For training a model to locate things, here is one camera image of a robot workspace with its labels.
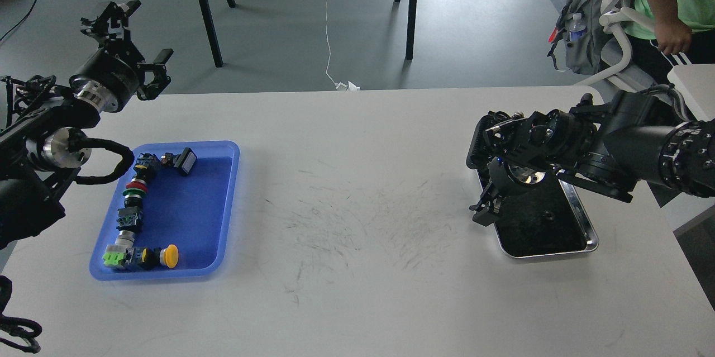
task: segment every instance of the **floor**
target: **floor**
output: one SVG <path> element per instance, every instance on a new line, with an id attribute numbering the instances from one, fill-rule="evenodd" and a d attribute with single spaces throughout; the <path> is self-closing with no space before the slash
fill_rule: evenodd
<path id="1" fill-rule="evenodd" d="M 67 82 L 97 47 L 79 33 L 79 19 L 94 18 L 102 1 L 130 0 L 38 0 L 25 23 L 0 41 L 0 74 L 54 74 Z M 166 47 L 175 51 L 166 93 L 335 89 L 325 74 L 326 0 L 236 0 L 235 9 L 209 0 L 226 63 L 221 69 L 213 66 L 197 0 L 140 1 L 130 21 L 133 42 L 147 59 Z M 0 0 L 0 33 L 32 3 Z M 582 77 L 555 71 L 546 57 L 563 3 L 419 0 L 414 59 L 404 61 L 406 0 L 328 0 L 329 73 L 362 90 L 574 84 Z M 679 240 L 713 301 L 715 289 L 707 285 L 715 281 L 713 230 L 697 230 Z"/>

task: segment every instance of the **person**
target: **person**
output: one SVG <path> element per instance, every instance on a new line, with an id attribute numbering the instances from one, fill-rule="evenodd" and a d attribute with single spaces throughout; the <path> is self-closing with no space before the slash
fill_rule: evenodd
<path id="1" fill-rule="evenodd" d="M 653 18 L 655 34 L 643 26 L 626 26 L 633 62 L 659 84 L 684 52 L 693 64 L 715 64 L 715 0 L 634 0 L 633 7 Z"/>

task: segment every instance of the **electrical cord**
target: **electrical cord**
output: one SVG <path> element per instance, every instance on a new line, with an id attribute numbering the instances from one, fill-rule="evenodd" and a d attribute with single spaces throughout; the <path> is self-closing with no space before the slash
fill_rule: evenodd
<path id="1" fill-rule="evenodd" d="M 27 11 L 27 13 L 25 14 L 25 16 L 22 17 L 22 19 L 20 19 L 20 22 L 17 22 L 17 23 L 15 24 L 15 26 L 12 26 L 12 27 L 10 28 L 10 30 L 8 30 L 7 32 L 5 32 L 5 34 L 3 34 L 2 37 L 0 37 L 0 42 L 2 42 L 3 39 L 5 39 L 5 38 L 6 38 L 12 31 L 14 31 L 18 26 L 20 26 L 20 25 L 22 24 L 22 22 L 25 22 L 25 21 L 26 21 L 26 19 L 28 18 L 28 16 L 30 16 L 30 13 L 32 12 L 32 10 L 35 8 L 35 4 L 36 4 L 36 3 L 37 3 L 37 0 L 32 1 L 32 5 L 30 6 L 30 10 Z"/>
<path id="2" fill-rule="evenodd" d="M 85 147 L 88 147 L 90 149 L 107 149 L 112 153 L 116 153 L 121 156 L 122 160 L 117 163 L 117 166 L 115 167 L 114 171 L 105 176 L 75 177 L 74 181 L 80 185 L 101 185 L 109 184 L 112 181 L 116 181 L 117 179 L 122 178 L 125 172 L 132 168 L 135 161 L 132 149 L 127 148 L 127 146 L 124 146 L 122 144 L 116 143 L 115 141 L 100 140 L 96 138 L 70 137 L 68 146 L 69 151 L 79 151 L 79 149 Z"/>
<path id="3" fill-rule="evenodd" d="M 335 83 L 335 80 L 332 79 L 332 76 L 330 76 L 329 72 L 327 71 L 330 69 L 330 58 L 332 57 L 332 49 L 330 49 L 330 37 L 327 34 L 327 0 L 325 0 L 325 41 L 327 42 L 327 65 L 325 66 L 325 74 L 327 75 L 327 77 L 330 78 L 330 81 L 335 86 L 335 89 L 337 89 L 337 84 Z"/>
<path id="4" fill-rule="evenodd" d="M 7 307 L 10 296 L 12 295 L 12 281 L 5 276 L 0 276 L 0 331 L 7 332 L 10 336 L 23 339 L 27 346 L 22 346 L 16 342 L 9 341 L 0 337 L 0 342 L 3 344 L 24 351 L 26 353 L 38 353 L 40 345 L 35 340 L 42 333 L 42 327 L 35 321 L 25 318 L 15 318 L 3 315 L 5 307 Z"/>
<path id="5" fill-rule="evenodd" d="M 5 116 L 5 129 L 12 125 L 12 80 L 10 77 L 5 77 L 5 91 L 7 92 L 7 115 Z"/>
<path id="6" fill-rule="evenodd" d="M 683 95 L 678 92 L 672 85 L 653 85 L 653 87 L 641 90 L 639 93 L 649 95 L 664 93 L 671 98 L 673 102 L 673 112 L 675 113 L 677 118 L 680 118 L 680 120 L 682 120 L 683 122 L 689 122 L 694 120 L 694 118 L 690 118 L 689 111 L 685 105 L 685 99 L 683 98 Z"/>
<path id="7" fill-rule="evenodd" d="M 33 83 L 38 84 L 41 89 L 36 90 L 34 88 L 25 86 L 27 93 L 25 95 L 19 95 L 18 99 L 15 100 L 14 113 L 18 113 L 18 120 L 20 120 L 20 118 L 25 117 L 34 110 L 37 110 L 40 103 L 46 100 L 46 95 L 57 82 L 57 77 L 54 75 L 41 79 L 33 77 L 33 79 L 36 79 Z M 20 102 L 25 102 L 26 107 L 20 107 Z"/>

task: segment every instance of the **person's hand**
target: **person's hand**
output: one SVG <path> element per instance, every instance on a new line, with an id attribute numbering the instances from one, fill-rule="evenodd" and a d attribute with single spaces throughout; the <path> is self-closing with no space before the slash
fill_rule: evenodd
<path id="1" fill-rule="evenodd" d="M 690 49 L 693 31 L 680 20 L 667 23 L 656 21 L 656 40 L 658 50 L 663 54 L 677 54 Z"/>

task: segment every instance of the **white table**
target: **white table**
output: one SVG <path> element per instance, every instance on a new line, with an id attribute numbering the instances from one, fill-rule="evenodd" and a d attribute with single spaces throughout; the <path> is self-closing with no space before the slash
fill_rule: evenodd
<path id="1" fill-rule="evenodd" d="M 715 64 L 676 65 L 668 72 L 668 79 L 681 92 L 695 118 L 715 118 Z M 673 231 L 679 234 L 715 215 L 715 198 L 680 194 L 663 211 Z"/>
<path id="2" fill-rule="evenodd" d="M 224 262 L 201 280 L 94 280 L 114 184 L 75 185 L 67 217 L 11 255 L 6 312 L 43 324 L 45 355 L 713 355 L 715 312 L 644 184 L 631 204 L 580 191 L 600 237 L 580 258 L 520 263 L 470 220 L 477 120 L 587 90 L 132 100 L 88 134 L 240 146 Z"/>

